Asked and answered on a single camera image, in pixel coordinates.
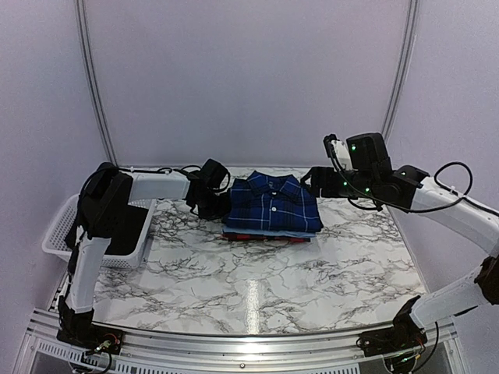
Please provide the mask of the light blue shirt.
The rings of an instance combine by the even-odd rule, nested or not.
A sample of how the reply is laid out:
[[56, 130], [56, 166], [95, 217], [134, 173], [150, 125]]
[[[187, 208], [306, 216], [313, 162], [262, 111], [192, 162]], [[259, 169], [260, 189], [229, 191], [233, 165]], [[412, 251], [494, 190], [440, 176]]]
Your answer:
[[269, 231], [269, 230], [252, 230], [244, 228], [229, 228], [223, 227], [223, 233], [242, 234], [242, 235], [265, 235], [265, 236], [282, 236], [290, 238], [315, 238], [315, 233], [307, 233], [301, 231]]

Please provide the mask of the red plaid shirt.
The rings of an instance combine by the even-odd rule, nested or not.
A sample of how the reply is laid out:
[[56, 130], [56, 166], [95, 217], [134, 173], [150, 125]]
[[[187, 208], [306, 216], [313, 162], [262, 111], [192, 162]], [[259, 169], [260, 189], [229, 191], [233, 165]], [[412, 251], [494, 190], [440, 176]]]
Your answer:
[[252, 235], [252, 234], [237, 234], [237, 233], [224, 233], [222, 235], [227, 241], [230, 242], [291, 242], [291, 243], [304, 243], [311, 242], [310, 238], [295, 238], [289, 236], [271, 236], [271, 235]]

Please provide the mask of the blue plaid long sleeve shirt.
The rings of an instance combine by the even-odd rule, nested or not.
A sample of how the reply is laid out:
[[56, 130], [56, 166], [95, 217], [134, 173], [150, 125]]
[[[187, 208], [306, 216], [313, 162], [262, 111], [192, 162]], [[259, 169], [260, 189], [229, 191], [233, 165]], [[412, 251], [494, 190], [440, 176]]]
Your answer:
[[229, 195], [231, 210], [224, 218], [229, 228], [308, 234], [323, 228], [316, 198], [293, 175], [253, 171], [235, 179]]

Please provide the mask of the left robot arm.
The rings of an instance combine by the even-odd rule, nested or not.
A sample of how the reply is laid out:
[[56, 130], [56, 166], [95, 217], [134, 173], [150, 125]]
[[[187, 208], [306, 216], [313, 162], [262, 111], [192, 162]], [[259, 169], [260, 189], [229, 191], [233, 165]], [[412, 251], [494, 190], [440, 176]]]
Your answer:
[[83, 347], [98, 340], [91, 322], [94, 289], [104, 254], [126, 221], [131, 202], [140, 199], [182, 199], [205, 220], [229, 212], [226, 196], [231, 179], [228, 169], [209, 159], [202, 167], [141, 170], [101, 164], [83, 183], [76, 204], [74, 230], [70, 232], [67, 272], [69, 286], [59, 299], [58, 313], [70, 337]]

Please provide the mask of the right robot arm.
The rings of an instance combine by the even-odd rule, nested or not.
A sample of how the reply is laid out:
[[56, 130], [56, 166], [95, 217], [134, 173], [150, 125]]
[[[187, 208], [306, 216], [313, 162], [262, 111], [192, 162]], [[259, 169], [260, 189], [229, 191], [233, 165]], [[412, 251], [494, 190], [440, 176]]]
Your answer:
[[379, 132], [341, 141], [324, 137], [330, 167], [313, 167], [301, 182], [316, 197], [368, 199], [377, 211], [391, 207], [428, 218], [468, 239], [485, 253], [471, 273], [431, 294], [407, 302], [386, 333], [394, 349], [404, 348], [418, 329], [481, 305], [498, 303], [498, 212], [446, 186], [436, 175], [405, 165], [393, 169]]

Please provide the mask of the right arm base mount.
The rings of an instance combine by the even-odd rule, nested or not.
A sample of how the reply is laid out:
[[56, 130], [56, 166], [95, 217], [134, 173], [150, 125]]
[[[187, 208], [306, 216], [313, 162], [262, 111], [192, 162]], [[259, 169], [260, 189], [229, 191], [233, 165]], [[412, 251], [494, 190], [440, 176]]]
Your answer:
[[409, 299], [395, 315], [391, 327], [362, 332], [356, 341], [357, 348], [371, 357], [425, 345], [427, 337], [423, 328], [410, 318], [412, 307], [419, 299], [420, 296]]

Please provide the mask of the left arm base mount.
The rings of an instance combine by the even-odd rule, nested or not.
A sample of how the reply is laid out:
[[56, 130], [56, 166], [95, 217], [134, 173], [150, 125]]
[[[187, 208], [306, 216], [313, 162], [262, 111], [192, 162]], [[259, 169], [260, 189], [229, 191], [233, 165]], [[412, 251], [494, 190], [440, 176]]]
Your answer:
[[88, 351], [97, 353], [97, 348], [112, 355], [122, 350], [124, 332], [119, 329], [96, 325], [93, 321], [94, 310], [77, 313], [62, 304], [58, 311], [59, 330], [57, 339]]

